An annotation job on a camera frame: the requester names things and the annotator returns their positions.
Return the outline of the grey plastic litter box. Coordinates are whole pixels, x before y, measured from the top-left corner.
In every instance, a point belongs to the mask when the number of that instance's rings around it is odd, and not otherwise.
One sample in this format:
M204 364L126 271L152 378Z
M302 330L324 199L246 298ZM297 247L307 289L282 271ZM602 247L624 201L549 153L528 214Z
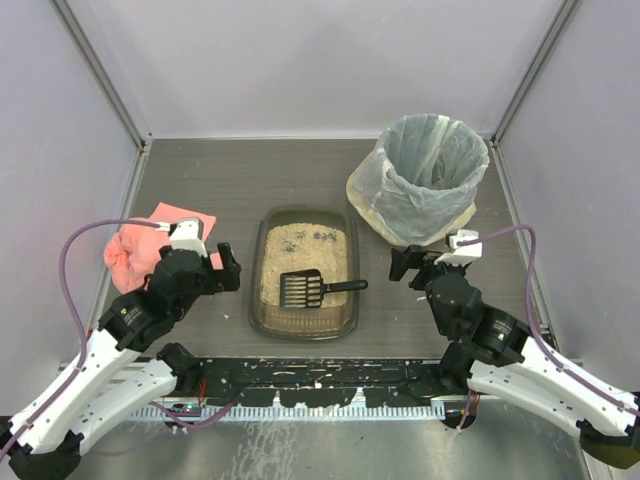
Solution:
M324 340L344 336L359 320L360 294L328 294L320 308L283 308L260 299L261 271L268 231L290 223L322 224L342 230L347 238L349 279L360 277L359 239L355 221L334 208L316 205L285 205L271 209L261 221L251 280L249 321L261 334L288 340Z

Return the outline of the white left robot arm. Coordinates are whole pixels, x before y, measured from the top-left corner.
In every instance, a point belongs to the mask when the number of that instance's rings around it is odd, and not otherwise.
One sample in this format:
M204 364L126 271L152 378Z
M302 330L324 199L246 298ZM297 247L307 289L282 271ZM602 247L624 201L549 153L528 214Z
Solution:
M21 412L1 420L1 451L20 479L65 479L102 436L143 405L200 382L199 361L170 343L137 374L103 387L168 334L201 296L235 292L241 266L221 243L222 266L206 253L164 247L142 287L117 297L78 357Z

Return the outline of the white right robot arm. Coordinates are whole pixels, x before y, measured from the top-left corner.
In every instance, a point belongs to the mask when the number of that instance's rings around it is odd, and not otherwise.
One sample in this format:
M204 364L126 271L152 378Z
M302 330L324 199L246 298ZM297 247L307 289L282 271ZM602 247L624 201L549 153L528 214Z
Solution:
M481 255L480 242L458 235L444 253L416 245L391 251L390 280L416 270L410 286L424 291L438 332L450 342L439 363L443 381L546 419L611 467L638 464L638 394L595 378L527 324L485 303L466 279Z

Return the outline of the black slotted litter scoop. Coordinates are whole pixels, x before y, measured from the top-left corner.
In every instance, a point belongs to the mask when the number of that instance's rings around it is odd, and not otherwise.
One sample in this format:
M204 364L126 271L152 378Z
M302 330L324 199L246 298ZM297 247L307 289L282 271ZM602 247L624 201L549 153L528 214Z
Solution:
M286 272L280 275L279 306L283 308L320 308L327 294L361 291L367 280L325 283L317 269Z

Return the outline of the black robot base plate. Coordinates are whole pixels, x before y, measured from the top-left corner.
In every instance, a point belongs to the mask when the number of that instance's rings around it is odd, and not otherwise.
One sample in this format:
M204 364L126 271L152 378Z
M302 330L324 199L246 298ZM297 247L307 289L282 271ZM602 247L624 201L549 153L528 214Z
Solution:
M268 407L278 400L286 408L318 408L347 406L358 392L375 408L429 406L467 390L423 359L218 357L198 358L170 394L202 396L209 406Z

